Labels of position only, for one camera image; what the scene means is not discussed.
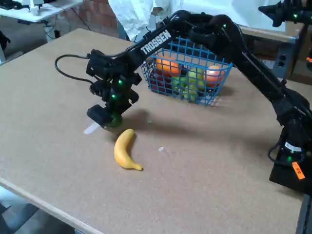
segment yellow banana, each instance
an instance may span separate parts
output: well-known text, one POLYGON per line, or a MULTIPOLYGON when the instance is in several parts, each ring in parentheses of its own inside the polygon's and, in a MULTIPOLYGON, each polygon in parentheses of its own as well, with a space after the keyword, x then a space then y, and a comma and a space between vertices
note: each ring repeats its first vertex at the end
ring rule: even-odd
POLYGON ((116 162, 123 168, 134 168, 138 171, 141 171, 143 168, 141 165, 138 165, 133 162, 130 156, 127 153, 127 146, 134 135, 133 129, 125 130, 118 137, 115 147, 114 147, 114 157, 116 162))

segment orange tag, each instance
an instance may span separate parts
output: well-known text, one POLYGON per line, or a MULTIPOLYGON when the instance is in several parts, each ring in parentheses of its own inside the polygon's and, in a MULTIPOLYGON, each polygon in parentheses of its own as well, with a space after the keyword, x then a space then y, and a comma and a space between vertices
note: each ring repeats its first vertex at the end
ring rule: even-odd
POLYGON ((292 167, 294 169, 294 171, 296 172, 297 176, 298 176, 298 179, 304 179, 305 176, 299 166, 299 164, 297 162, 293 162, 292 163, 292 167))

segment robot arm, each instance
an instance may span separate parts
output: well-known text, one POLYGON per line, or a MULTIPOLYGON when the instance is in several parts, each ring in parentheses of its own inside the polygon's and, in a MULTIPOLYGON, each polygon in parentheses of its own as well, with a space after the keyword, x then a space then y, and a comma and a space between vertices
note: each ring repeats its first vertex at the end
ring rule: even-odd
MULTIPOLYGON (((226 15, 210 16, 178 11, 165 19, 160 28, 147 33, 140 42, 124 52, 105 55, 98 50, 92 50, 85 57, 89 59, 86 73, 97 78, 94 83, 90 81, 90 91, 100 96, 106 102, 106 106, 102 108, 95 105, 88 110, 87 115, 102 127, 110 126, 116 118, 121 118, 122 113, 139 98, 132 90, 132 85, 138 85, 141 77, 134 71, 148 56, 179 36, 202 44, 217 56, 230 60, 272 103, 277 120, 284 128, 279 141, 269 151, 268 156, 275 165, 286 167, 294 174, 292 163, 304 163, 306 153, 312 150, 310 104, 299 93, 288 89, 284 82, 280 82, 271 70, 248 50, 239 26, 226 15), (280 149, 277 158, 273 159, 270 153, 277 146, 280 146, 280 149)), ((312 181, 309 186, 304 186, 303 192, 308 193, 306 188, 309 187, 312 193, 311 185, 312 181)), ((294 188, 293 184, 285 186, 294 188)))
POLYGON ((273 27, 279 27, 282 22, 312 24, 312 1, 284 0, 275 5, 260 6, 259 11, 273 20, 273 27))

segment white cloth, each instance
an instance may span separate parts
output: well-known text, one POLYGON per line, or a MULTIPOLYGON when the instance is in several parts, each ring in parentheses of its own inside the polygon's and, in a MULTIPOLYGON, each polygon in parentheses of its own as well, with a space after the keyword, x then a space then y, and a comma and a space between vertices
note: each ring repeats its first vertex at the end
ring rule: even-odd
POLYGON ((274 28, 272 20, 258 10, 259 6, 277 2, 279 0, 109 0, 113 12, 131 40, 149 25, 155 7, 163 8, 159 15, 161 18, 170 16, 177 10, 205 12, 210 15, 225 14, 243 26, 284 32, 285 23, 274 28))

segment blue wire basket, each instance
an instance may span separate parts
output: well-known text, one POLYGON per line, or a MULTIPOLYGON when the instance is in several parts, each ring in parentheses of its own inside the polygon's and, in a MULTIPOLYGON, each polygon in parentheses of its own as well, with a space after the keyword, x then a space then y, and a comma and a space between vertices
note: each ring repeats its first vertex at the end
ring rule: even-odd
POLYGON ((232 66, 202 45, 176 38, 150 56, 141 68, 153 92, 209 105, 219 94, 232 66))

